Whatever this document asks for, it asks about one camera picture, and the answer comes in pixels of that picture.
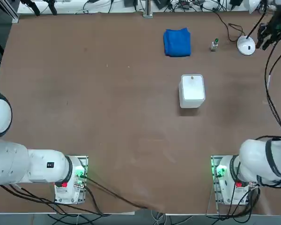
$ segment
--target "white box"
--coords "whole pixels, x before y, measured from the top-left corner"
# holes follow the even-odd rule
[[[198,108],[204,100],[205,90],[202,75],[182,75],[179,84],[180,107]]]

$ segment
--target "small bottle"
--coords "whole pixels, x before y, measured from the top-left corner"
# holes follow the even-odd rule
[[[219,46],[218,42],[219,42],[219,39],[216,38],[216,39],[211,43],[210,50],[211,50],[212,52],[215,52],[217,46]]]

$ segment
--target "floor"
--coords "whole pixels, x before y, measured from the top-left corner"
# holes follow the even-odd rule
[[[17,9],[19,5],[19,0],[15,2],[11,2],[14,8]],[[9,31],[11,28],[11,18],[9,18],[4,12],[0,10],[0,44],[4,48],[8,39]],[[96,216],[84,214],[85,217],[89,219],[95,219]],[[188,216],[171,216],[172,224],[180,224],[181,221],[188,218]],[[64,222],[70,224],[83,223],[85,220],[83,218],[76,217],[67,217],[63,219]],[[22,225],[51,225],[55,222],[55,220],[49,218],[46,214],[0,214],[0,225],[12,225],[19,224]],[[194,216],[192,219],[185,222],[185,225],[194,225],[194,224],[202,224],[202,225],[211,225],[214,220],[209,219],[202,216]],[[135,215],[111,215],[109,217],[101,218],[95,222],[96,225],[102,224],[115,224],[115,225],[152,225],[154,223],[153,218],[151,217],[150,211],[148,210],[140,210],[135,213]],[[167,217],[166,224],[170,225],[170,218]],[[237,224],[232,219],[227,221],[219,221],[217,223],[222,225],[234,225]],[[250,221],[247,223],[249,225],[269,225],[269,224],[279,224],[281,225],[281,217],[274,216],[252,216]]]

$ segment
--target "blue cloth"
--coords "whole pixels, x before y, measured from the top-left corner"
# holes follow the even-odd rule
[[[171,57],[191,55],[191,34],[187,28],[166,30],[163,34],[164,53]]]

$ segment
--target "brown table surface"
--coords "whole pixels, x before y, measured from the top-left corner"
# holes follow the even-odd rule
[[[260,17],[221,16],[246,33]],[[184,27],[192,55],[165,56],[164,31]],[[210,52],[215,38],[219,48]],[[89,176],[125,198],[161,212],[205,214],[210,156],[237,154],[246,139],[281,134],[266,103],[268,55],[241,55],[212,13],[23,17],[12,26],[0,70],[0,92],[14,114],[4,139],[89,155]],[[206,100],[197,111],[181,110],[180,77],[196,73],[204,77]],[[281,116],[281,61],[270,91]],[[49,184],[24,186],[54,196]],[[136,210],[92,189],[104,212]],[[81,207],[94,209],[90,198]],[[0,188],[0,212],[49,211]],[[215,213],[214,197],[209,212]],[[254,213],[281,215],[281,190],[262,188]]]

